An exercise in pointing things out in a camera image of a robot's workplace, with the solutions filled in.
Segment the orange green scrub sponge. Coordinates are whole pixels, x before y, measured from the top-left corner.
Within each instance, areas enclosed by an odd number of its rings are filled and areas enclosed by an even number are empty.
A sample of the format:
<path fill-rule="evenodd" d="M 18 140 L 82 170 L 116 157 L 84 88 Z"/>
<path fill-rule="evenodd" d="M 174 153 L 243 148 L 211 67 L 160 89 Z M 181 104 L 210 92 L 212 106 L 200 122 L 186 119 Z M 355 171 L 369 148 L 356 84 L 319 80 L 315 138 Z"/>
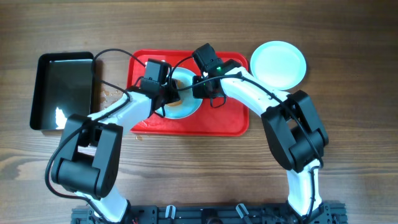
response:
<path fill-rule="evenodd" d="M 182 84 L 182 82 L 180 80 L 175 80 L 175 83 L 176 83 L 176 87 L 180 87 Z M 171 103 L 168 103 L 167 106 L 177 106 L 177 105 L 181 105 L 181 104 L 182 104 L 181 97 L 178 97 L 177 100 L 175 100 Z"/>

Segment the pale green plate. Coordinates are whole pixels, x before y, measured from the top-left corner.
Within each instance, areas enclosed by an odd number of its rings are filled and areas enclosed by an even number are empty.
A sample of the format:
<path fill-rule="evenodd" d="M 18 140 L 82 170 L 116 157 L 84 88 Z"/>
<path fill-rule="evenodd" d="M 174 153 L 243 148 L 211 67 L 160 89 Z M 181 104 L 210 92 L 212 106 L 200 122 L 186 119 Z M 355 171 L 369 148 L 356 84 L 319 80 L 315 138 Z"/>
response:
<path fill-rule="evenodd" d="M 195 74 L 186 68 L 177 67 L 172 75 L 173 79 L 180 80 L 181 86 L 178 88 L 185 88 L 193 84 L 192 78 Z M 168 119 L 182 119 L 192 115 L 201 106 L 202 99 L 194 98 L 192 89 L 180 91 L 179 95 L 182 100 L 181 105 L 164 106 L 165 117 Z"/>
<path fill-rule="evenodd" d="M 305 77 L 307 63 L 296 46 L 279 40 L 260 45 L 251 55 L 254 77 L 276 90 L 297 86 Z"/>

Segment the pale green plate top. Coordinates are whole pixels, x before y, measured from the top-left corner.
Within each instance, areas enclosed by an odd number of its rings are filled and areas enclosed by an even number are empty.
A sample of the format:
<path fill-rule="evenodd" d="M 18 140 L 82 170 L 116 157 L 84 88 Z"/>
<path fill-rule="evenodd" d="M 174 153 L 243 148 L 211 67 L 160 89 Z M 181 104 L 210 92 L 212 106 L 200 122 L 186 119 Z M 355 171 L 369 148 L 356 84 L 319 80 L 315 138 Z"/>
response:
<path fill-rule="evenodd" d="M 305 77 L 307 63 L 296 46 L 279 40 L 260 45 L 251 55 L 254 77 L 276 90 L 297 86 Z"/>

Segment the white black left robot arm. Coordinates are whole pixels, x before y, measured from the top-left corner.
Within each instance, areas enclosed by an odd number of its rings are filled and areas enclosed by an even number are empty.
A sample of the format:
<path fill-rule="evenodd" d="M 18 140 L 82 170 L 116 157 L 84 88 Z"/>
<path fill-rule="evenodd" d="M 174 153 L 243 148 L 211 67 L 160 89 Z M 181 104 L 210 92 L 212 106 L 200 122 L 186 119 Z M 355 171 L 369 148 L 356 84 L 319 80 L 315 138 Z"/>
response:
<path fill-rule="evenodd" d="M 71 115 L 46 166 L 47 188 L 58 197 L 84 200 L 102 223 L 134 223 L 129 200 L 114 185 L 123 135 L 178 99 L 175 80 L 143 78 L 105 110 Z"/>

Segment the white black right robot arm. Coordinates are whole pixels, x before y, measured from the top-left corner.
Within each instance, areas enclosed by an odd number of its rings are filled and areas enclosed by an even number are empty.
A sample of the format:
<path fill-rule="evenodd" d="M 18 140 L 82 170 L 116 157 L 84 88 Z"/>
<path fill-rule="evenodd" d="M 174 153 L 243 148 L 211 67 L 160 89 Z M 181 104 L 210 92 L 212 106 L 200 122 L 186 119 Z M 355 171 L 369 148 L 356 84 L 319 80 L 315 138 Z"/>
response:
<path fill-rule="evenodd" d="M 318 171 L 328 135 L 311 98 L 302 90 L 273 90 L 235 60 L 196 64 L 195 96 L 233 98 L 261 117 L 271 154 L 287 171 L 287 202 L 302 222 L 312 221 L 322 204 Z"/>

